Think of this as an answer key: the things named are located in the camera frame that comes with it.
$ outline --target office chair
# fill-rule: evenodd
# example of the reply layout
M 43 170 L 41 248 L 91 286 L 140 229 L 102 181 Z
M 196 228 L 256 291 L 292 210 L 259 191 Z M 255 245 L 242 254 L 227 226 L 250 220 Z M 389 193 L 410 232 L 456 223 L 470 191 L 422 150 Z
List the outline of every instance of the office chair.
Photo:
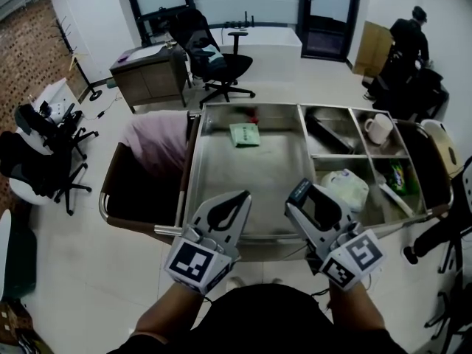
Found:
M 41 136 L 45 137 L 46 140 L 43 143 L 44 147 L 49 147 L 52 152 L 58 152 L 64 150 L 64 148 L 75 148 L 77 152 L 82 156 L 83 160 L 87 160 L 87 155 L 82 153 L 79 148 L 79 143 L 84 139 L 87 139 L 91 135 L 97 137 L 99 134 L 97 131 L 91 131 L 85 135 L 81 133 L 85 132 L 85 128 L 81 128 L 75 135 L 77 130 L 77 113 L 72 113 L 74 104 L 69 106 L 69 109 L 63 116 L 62 123 L 56 125 L 50 119 L 42 116 L 40 113 L 30 105 L 21 105 L 17 107 L 15 111 L 15 121 L 18 127 L 20 127 L 26 134 L 30 135 L 33 131 L 37 131 Z
M 53 198 L 59 203 L 62 194 L 66 196 L 66 210 L 69 215 L 70 189 L 83 189 L 91 192 L 91 188 L 74 184 L 73 181 L 87 164 L 82 163 L 72 174 L 72 149 L 42 155 L 33 150 L 18 133 L 5 131 L 0 135 L 0 173 L 30 185 L 38 195 Z
M 239 37 L 245 37 L 247 32 L 231 32 L 235 37 L 233 54 L 221 54 L 220 48 L 209 31 L 207 19 L 197 9 L 187 9 L 170 20 L 169 33 L 177 43 L 186 51 L 190 58 L 190 70 L 201 77 L 205 84 L 205 90 L 216 89 L 213 93 L 200 101 L 200 108 L 204 103 L 222 94 L 229 102 L 228 93 L 231 91 L 249 93 L 250 98 L 256 94 L 247 89 L 234 88 L 237 78 L 246 72 L 252 64 L 252 58 L 238 55 Z M 207 83 L 207 81 L 219 81 L 221 84 Z

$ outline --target black cap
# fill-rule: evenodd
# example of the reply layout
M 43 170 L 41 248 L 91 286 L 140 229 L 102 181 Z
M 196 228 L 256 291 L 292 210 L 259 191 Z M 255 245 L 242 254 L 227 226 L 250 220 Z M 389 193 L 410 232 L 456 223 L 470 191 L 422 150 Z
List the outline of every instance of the black cap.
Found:
M 422 7 L 414 7 L 413 12 L 412 12 L 413 18 L 417 21 L 424 21 L 428 22 L 428 15 L 426 12 L 423 10 Z

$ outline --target glass door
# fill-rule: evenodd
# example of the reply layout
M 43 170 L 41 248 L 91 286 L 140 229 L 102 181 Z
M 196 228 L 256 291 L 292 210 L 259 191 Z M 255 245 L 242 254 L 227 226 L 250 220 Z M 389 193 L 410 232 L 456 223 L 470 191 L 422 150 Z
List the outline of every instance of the glass door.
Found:
M 300 0 L 302 56 L 345 60 L 358 0 Z

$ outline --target green package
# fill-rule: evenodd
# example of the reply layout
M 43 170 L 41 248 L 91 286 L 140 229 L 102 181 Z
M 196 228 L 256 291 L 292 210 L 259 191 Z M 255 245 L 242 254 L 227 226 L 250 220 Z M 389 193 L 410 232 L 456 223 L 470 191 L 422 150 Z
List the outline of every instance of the green package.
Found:
M 229 125 L 235 147 L 260 145 L 259 129 L 254 123 L 236 123 Z
M 398 195 L 406 195 L 405 173 L 398 160 L 390 160 L 390 169 L 386 181 L 390 188 Z

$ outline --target black shirt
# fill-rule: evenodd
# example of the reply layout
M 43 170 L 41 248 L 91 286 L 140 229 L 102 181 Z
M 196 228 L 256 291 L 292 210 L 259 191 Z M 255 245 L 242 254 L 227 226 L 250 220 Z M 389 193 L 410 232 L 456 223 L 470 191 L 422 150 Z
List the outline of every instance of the black shirt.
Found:
M 398 19 L 390 29 L 395 40 L 395 50 L 401 51 L 405 59 L 417 60 L 418 54 L 429 60 L 428 40 L 415 20 Z
M 386 330 L 342 330 L 330 322 L 311 296 L 272 284 L 230 291 L 212 303 L 196 329 L 167 345 L 150 336 L 133 336 L 112 353 L 253 353 L 254 348 L 290 353 L 296 349 L 312 353 L 406 353 Z

